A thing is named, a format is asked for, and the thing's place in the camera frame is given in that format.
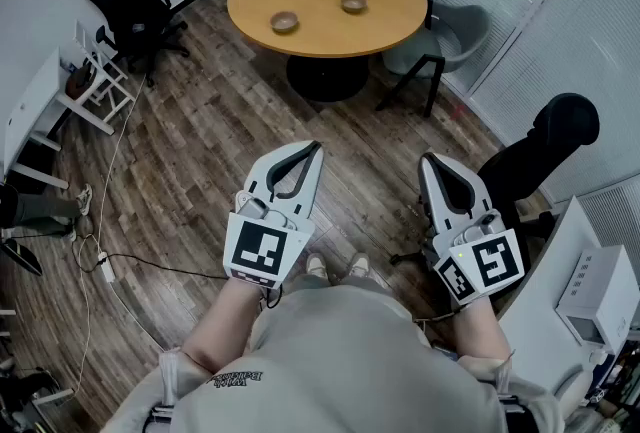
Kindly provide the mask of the person's right forearm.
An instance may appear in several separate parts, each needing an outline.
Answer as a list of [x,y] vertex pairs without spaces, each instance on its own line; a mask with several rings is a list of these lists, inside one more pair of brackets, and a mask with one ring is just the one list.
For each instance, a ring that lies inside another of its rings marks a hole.
[[464,358],[506,361],[511,349],[491,301],[484,296],[460,309],[452,318],[455,349]]

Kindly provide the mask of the white power strip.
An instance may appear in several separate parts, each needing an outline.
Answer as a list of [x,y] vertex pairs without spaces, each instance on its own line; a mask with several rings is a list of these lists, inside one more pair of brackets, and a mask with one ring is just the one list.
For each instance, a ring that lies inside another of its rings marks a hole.
[[98,254],[98,267],[101,269],[104,279],[108,284],[112,284],[115,281],[115,273],[111,265],[109,255],[105,251],[101,251]]

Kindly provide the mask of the white desk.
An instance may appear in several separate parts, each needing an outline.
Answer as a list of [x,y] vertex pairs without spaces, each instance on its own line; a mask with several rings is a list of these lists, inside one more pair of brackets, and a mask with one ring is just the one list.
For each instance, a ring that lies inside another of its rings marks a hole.
[[597,382],[599,370],[616,353],[583,346],[556,313],[582,252],[601,248],[577,199],[556,222],[530,272],[499,314],[514,349],[513,369],[520,377],[554,394],[569,416]]
[[17,162],[26,142],[36,141],[59,152],[61,146],[35,130],[36,123],[51,102],[58,102],[76,115],[98,127],[108,135],[114,129],[91,113],[83,105],[69,97],[61,77],[60,49],[56,48],[33,77],[21,99],[9,116],[5,127],[3,177],[10,171],[35,179],[45,185],[67,190],[69,183],[52,175],[40,172]]

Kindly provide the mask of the white box appliance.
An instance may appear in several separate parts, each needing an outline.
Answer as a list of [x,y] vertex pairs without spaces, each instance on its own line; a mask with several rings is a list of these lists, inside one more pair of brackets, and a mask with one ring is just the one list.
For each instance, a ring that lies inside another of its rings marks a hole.
[[640,286],[624,246],[585,249],[556,313],[583,346],[616,353],[640,305]]

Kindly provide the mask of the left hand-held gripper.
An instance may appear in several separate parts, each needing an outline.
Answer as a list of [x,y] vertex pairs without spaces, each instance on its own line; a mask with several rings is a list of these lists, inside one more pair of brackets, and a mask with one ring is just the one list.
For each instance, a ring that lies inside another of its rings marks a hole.
[[[323,160],[322,145],[306,140],[277,148],[254,163],[244,186],[249,193],[237,193],[235,210],[228,217],[223,255],[228,277],[264,289],[282,285],[315,232],[308,218]],[[299,163],[303,167],[294,188],[277,192],[275,185]],[[281,211],[262,200],[273,202]]]

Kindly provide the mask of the person's left forearm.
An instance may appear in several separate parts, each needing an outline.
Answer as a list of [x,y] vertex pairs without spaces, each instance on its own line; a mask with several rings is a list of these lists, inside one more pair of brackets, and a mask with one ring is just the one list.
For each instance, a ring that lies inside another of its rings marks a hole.
[[242,357],[262,297],[260,287],[228,280],[181,350],[211,374]]

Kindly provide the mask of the white window blinds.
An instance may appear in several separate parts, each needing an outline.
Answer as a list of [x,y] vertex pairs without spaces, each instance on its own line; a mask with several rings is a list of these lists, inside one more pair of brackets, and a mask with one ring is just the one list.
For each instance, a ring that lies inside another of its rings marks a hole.
[[485,48],[448,78],[505,143],[554,96],[589,98],[597,141],[544,182],[559,202],[640,172],[640,0],[436,0],[491,15]]

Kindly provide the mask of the person's grey t-shirt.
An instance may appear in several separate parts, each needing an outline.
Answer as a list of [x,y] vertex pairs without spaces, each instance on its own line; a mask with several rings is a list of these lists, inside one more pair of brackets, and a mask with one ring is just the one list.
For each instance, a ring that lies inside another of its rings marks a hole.
[[260,310],[243,356],[215,374],[163,353],[105,425],[150,433],[563,433],[557,400],[510,357],[449,359],[374,280],[302,274]]

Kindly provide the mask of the person's right shoe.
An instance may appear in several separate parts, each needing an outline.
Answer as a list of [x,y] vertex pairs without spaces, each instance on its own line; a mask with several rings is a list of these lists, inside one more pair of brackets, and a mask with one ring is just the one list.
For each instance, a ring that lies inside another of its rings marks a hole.
[[348,276],[358,278],[368,278],[370,276],[370,260],[365,253],[356,253],[351,260]]

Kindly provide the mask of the brown ball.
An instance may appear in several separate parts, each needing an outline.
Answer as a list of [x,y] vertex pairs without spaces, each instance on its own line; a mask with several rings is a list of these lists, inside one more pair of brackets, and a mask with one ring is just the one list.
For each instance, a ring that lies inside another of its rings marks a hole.
[[72,100],[79,99],[92,85],[95,72],[90,66],[83,66],[73,72],[67,79],[65,93]]

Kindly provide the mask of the black oval object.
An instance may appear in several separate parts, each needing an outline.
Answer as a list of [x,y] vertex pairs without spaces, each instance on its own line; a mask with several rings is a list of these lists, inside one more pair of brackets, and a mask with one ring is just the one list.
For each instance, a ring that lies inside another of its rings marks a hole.
[[33,252],[19,244],[15,239],[6,239],[0,242],[0,250],[16,264],[28,272],[41,276],[42,267]]

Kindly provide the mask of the person's left shoe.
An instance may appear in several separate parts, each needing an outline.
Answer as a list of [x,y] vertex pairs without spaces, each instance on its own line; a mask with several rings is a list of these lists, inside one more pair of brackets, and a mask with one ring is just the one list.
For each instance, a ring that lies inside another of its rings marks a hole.
[[319,253],[311,253],[306,261],[306,273],[322,279],[328,279],[326,263]]

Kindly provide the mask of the white folding stool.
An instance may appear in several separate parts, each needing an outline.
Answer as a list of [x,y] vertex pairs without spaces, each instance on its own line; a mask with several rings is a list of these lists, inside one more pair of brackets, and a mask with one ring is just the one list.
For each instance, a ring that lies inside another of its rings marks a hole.
[[127,76],[99,48],[78,20],[75,21],[73,41],[83,57],[79,68],[90,66],[95,72],[95,79],[77,100],[72,100],[64,91],[62,97],[66,100],[66,107],[107,135],[112,135],[114,128],[110,121],[134,100],[133,94],[123,85]]

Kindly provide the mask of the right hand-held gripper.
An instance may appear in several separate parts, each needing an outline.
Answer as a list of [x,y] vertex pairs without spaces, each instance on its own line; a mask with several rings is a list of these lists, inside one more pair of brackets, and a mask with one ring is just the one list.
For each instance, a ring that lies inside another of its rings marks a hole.
[[451,157],[427,152],[419,160],[418,177],[425,212],[438,234],[433,270],[457,305],[524,276],[516,233],[504,226],[498,211],[490,210],[489,192],[475,172]]

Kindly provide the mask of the black table pedestal base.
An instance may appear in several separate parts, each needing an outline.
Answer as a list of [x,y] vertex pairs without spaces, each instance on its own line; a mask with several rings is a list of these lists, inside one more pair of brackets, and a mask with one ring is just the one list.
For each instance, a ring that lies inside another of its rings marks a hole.
[[357,95],[369,77],[369,57],[311,58],[290,56],[286,76],[303,98],[333,103]]

